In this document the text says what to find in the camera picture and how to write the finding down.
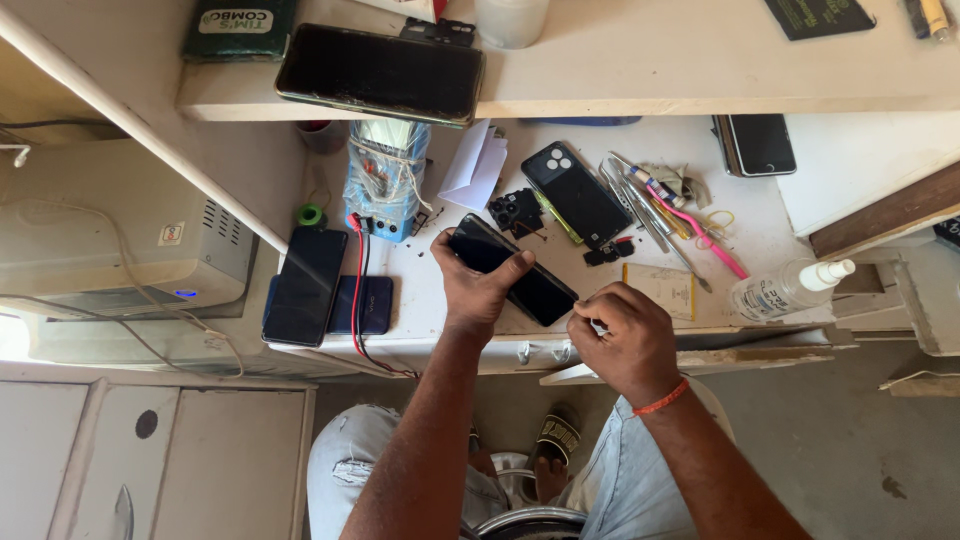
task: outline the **light blue jeans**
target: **light blue jeans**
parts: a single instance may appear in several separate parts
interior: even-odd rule
[[[691,389],[731,434],[730,424],[702,384]],[[633,417],[630,404],[617,400],[587,467],[555,501],[586,512],[585,540],[696,538],[680,490],[650,432]],[[393,410],[377,405],[349,408],[317,436],[307,464],[307,505],[314,540],[336,540],[400,422]],[[467,467],[463,520],[469,527],[507,510],[496,480]]]

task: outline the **pink toothbrush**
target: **pink toothbrush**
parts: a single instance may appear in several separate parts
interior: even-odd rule
[[[747,278],[750,277],[747,275],[746,272],[743,271],[743,268],[740,268],[740,265],[737,264],[735,260],[733,260],[733,257],[727,255],[727,252],[723,251],[723,248],[713,243],[713,240],[710,240],[709,237],[707,237],[707,233],[704,232],[702,227],[700,227],[700,223],[698,223],[696,219],[693,219],[691,216],[679,210],[673,209],[673,207],[671,207],[669,203],[661,199],[661,197],[657,194],[657,192],[654,191],[653,187],[646,185],[646,188],[647,188],[647,191],[649,191],[652,196],[656,197],[657,200],[659,200],[662,203],[661,206],[669,210],[670,213],[672,213],[673,215],[683,219],[684,221],[687,221],[690,224],[690,226],[693,227],[693,230],[697,232],[697,235],[704,239],[704,242],[707,243],[710,250],[715,255],[720,257],[720,260],[722,260],[724,264],[729,266],[730,269],[733,270],[734,274],[736,274],[738,278],[740,278],[741,280],[746,280]]]

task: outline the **white envelope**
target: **white envelope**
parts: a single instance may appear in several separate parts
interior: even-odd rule
[[[478,211],[487,205],[507,160],[507,139],[493,138],[494,131],[489,118],[467,130],[446,170],[441,199]]]

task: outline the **green box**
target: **green box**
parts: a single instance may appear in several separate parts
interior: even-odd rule
[[[183,59],[281,61],[297,0],[199,0],[183,44]]]

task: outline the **plastic bag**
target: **plastic bag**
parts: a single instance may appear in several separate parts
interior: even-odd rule
[[[351,120],[349,166],[344,183],[348,212],[402,223],[423,204],[420,196],[430,126],[377,118]]]

